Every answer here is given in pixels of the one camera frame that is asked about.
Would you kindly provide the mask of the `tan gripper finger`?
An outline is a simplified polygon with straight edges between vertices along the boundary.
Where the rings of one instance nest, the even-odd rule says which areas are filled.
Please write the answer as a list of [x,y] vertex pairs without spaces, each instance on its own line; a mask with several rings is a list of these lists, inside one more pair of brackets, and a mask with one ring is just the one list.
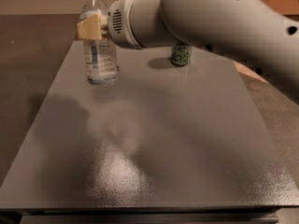
[[77,24],[78,39],[105,40],[108,37],[107,17],[101,13],[94,13]]

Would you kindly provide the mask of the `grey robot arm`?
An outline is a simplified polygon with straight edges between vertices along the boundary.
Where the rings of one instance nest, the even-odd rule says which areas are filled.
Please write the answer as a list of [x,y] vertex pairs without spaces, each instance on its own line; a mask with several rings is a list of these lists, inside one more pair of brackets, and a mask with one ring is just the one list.
[[299,102],[299,22],[261,0],[117,0],[77,25],[78,38],[124,49],[186,45],[254,69]]

